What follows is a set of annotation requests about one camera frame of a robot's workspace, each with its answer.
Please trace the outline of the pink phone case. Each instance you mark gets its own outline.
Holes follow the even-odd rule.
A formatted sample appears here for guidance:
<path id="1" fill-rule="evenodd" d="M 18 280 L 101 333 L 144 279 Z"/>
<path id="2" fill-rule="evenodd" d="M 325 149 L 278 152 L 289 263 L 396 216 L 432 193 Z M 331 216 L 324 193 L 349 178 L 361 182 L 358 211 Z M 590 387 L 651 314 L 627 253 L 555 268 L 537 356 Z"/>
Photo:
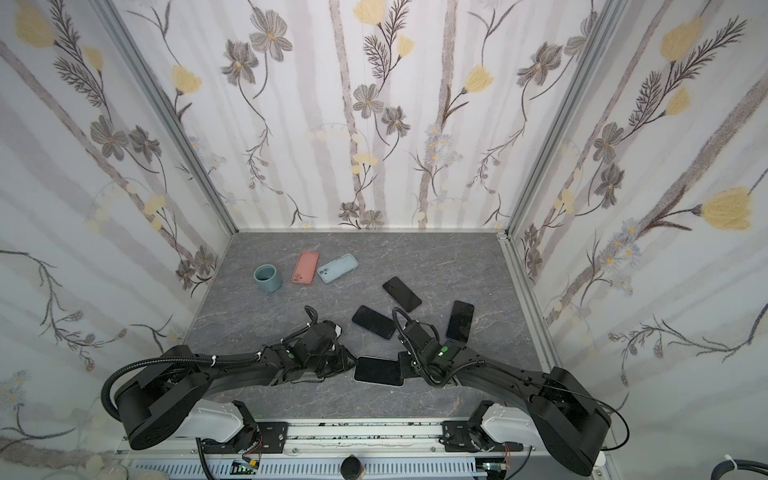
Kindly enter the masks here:
<path id="1" fill-rule="evenodd" d="M 310 285 L 313 282 L 319 261 L 319 253 L 316 251 L 303 251 L 300 253 L 291 281 L 295 284 Z"/>

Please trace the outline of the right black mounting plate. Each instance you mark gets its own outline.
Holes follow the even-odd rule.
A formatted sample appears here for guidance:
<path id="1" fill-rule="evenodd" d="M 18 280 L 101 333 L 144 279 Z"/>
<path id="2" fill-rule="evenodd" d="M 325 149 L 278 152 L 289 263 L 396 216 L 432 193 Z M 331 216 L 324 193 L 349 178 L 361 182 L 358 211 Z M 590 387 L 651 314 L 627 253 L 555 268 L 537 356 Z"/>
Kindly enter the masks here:
<path id="1" fill-rule="evenodd" d="M 522 452 L 524 446 L 519 443 L 502 444 L 493 440 L 479 423 L 469 420 L 446 420 L 441 423 L 442 434 L 438 441 L 446 452 L 481 453 L 481 452 Z"/>

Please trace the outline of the black knob on rail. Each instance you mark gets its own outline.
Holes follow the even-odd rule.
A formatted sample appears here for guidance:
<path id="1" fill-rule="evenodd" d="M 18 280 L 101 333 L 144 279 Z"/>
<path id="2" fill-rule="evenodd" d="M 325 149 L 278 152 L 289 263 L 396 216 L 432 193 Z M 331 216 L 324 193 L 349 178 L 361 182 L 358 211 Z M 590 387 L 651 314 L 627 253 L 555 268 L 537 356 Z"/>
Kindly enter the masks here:
<path id="1" fill-rule="evenodd" d="M 365 468 L 358 457 L 349 455 L 342 461 L 339 471 L 343 480 L 361 480 Z"/>

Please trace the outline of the black phone purple edge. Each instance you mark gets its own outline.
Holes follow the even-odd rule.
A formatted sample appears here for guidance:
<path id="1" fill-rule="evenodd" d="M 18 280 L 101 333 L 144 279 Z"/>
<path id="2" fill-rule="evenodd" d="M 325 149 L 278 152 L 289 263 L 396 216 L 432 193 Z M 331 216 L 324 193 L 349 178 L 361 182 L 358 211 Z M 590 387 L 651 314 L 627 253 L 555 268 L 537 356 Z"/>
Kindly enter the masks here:
<path id="1" fill-rule="evenodd" d="M 461 343 L 467 343 L 470 337 L 475 307 L 472 304 L 455 301 L 449 318 L 446 337 Z"/>
<path id="2" fill-rule="evenodd" d="M 397 360 L 373 357 L 359 357 L 354 380 L 363 383 L 401 387 L 404 384 L 400 364 Z"/>

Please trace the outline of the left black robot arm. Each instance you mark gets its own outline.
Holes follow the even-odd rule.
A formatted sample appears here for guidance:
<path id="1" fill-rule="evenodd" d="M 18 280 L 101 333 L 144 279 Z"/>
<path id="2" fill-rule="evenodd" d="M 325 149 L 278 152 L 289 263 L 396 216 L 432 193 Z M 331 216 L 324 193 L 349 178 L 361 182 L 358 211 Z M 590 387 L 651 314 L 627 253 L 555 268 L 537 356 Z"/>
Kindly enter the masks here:
<path id="1" fill-rule="evenodd" d="M 102 386 L 101 403 L 134 450 L 186 436 L 216 453 L 237 453 L 261 438 L 258 422 L 243 402 L 218 404 L 206 395 L 346 373 L 358 360 L 341 343 L 341 333 L 331 321 L 309 323 L 279 343 L 237 355 L 196 354 L 179 345 L 115 371 Z"/>

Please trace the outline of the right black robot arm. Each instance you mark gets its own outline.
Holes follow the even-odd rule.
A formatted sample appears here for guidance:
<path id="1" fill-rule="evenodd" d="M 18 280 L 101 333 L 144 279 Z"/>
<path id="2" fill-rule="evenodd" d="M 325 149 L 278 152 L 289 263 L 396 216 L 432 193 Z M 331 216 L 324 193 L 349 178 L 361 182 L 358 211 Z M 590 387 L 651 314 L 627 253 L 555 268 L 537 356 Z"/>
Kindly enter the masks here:
<path id="1" fill-rule="evenodd" d="M 590 395 L 567 370 L 520 369 L 481 355 L 453 340 L 443 343 L 422 322 L 394 322 L 398 338 L 427 384 L 454 382 L 485 392 L 526 413 L 550 456 L 574 474 L 588 476 L 601 452 L 613 414 L 619 411 Z"/>

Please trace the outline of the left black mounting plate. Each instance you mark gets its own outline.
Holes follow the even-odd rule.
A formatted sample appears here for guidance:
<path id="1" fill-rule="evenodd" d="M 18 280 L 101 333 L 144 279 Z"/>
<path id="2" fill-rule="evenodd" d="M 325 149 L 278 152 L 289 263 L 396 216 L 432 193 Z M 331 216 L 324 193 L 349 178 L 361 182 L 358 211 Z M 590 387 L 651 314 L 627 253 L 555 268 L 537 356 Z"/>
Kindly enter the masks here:
<path id="1" fill-rule="evenodd" d="M 261 454 L 282 454 L 288 427 L 288 422 L 259 422 L 255 451 Z"/>

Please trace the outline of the black mounting plate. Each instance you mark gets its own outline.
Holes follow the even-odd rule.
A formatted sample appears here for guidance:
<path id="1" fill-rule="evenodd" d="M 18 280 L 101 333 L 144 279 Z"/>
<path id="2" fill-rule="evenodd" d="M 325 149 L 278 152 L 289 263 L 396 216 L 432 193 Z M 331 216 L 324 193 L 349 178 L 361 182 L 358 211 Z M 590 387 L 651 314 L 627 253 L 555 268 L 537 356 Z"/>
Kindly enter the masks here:
<path id="1" fill-rule="evenodd" d="M 479 423 L 469 420 L 446 420 L 441 423 L 442 434 L 438 441 L 446 452 L 481 453 L 481 452 L 522 452 L 524 446 L 519 443 L 502 444 L 493 440 Z"/>
<path id="2" fill-rule="evenodd" d="M 282 454 L 288 427 L 288 422 L 259 422 L 255 451 L 261 454 Z"/>

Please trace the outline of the black phone blue edge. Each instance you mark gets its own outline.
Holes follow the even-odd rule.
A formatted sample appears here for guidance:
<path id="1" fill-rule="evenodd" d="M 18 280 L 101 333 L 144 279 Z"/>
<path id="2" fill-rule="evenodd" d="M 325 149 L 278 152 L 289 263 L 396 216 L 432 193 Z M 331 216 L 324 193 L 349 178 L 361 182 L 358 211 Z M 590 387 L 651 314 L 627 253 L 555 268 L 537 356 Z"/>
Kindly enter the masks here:
<path id="1" fill-rule="evenodd" d="M 352 317 L 352 322 L 386 340 L 391 339 L 396 331 L 392 319 L 367 306 L 360 306 L 357 309 Z"/>
<path id="2" fill-rule="evenodd" d="M 383 284 L 383 288 L 397 304 L 407 313 L 412 312 L 422 304 L 418 297 L 399 277 L 392 277 Z"/>

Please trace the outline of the black phone blue edge far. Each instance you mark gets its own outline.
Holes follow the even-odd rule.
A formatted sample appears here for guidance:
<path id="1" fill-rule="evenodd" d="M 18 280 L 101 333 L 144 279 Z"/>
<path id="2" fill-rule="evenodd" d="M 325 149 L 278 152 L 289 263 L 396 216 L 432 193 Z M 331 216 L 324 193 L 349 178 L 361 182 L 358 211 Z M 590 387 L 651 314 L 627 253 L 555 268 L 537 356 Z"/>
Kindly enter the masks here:
<path id="1" fill-rule="evenodd" d="M 383 288 L 397 304 L 407 313 L 412 312 L 422 304 L 418 297 L 399 277 L 392 277 L 383 284 Z"/>

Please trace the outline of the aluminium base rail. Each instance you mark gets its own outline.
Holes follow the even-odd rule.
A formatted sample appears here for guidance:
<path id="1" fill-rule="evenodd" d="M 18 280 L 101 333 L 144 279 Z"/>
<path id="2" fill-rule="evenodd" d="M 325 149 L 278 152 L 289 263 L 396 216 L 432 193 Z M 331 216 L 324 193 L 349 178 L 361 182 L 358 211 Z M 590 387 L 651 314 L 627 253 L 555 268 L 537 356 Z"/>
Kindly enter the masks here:
<path id="1" fill-rule="evenodd" d="M 362 479 L 573 479 L 534 436 L 530 421 L 516 419 L 502 444 L 522 452 L 446 452 L 441 423 L 464 418 L 296 419 L 288 422 L 282 454 L 261 454 L 256 444 L 237 453 L 216 453 L 192 437 L 178 436 L 148 450 L 127 444 L 117 460 L 131 477 L 148 471 L 169 479 L 342 479 L 340 465 L 358 457 Z"/>

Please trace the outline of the black phone blue edge middle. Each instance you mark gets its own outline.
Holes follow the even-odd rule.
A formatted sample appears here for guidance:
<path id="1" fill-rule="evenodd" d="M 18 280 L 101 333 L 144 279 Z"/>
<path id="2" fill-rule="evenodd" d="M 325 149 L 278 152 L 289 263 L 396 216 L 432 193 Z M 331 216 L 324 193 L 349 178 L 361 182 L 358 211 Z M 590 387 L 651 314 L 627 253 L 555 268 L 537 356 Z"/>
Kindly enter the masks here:
<path id="1" fill-rule="evenodd" d="M 391 339 L 396 331 L 392 319 L 367 306 L 360 306 L 357 309 L 352 317 L 352 322 L 386 340 Z"/>

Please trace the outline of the teal ceramic cup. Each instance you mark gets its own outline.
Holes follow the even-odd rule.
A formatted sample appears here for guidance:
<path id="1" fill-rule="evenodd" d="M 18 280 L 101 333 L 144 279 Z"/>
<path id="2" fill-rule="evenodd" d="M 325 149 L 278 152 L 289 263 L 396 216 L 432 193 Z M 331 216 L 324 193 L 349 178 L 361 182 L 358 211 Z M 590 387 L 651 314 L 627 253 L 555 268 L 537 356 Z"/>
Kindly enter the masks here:
<path id="1" fill-rule="evenodd" d="M 253 272 L 253 279 L 259 289 L 265 293 L 274 293 L 282 286 L 281 275 L 271 264 L 258 266 Z"/>

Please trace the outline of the light blue case far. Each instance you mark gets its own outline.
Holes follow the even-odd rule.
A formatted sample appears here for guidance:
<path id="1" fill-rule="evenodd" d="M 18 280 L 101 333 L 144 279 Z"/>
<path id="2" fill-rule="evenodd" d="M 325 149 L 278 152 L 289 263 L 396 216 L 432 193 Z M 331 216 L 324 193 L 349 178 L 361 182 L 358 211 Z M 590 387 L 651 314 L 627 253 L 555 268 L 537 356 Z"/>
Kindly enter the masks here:
<path id="1" fill-rule="evenodd" d="M 359 266 L 359 261 L 351 253 L 346 253 L 316 270 L 317 275 L 325 284 L 330 284 Z"/>

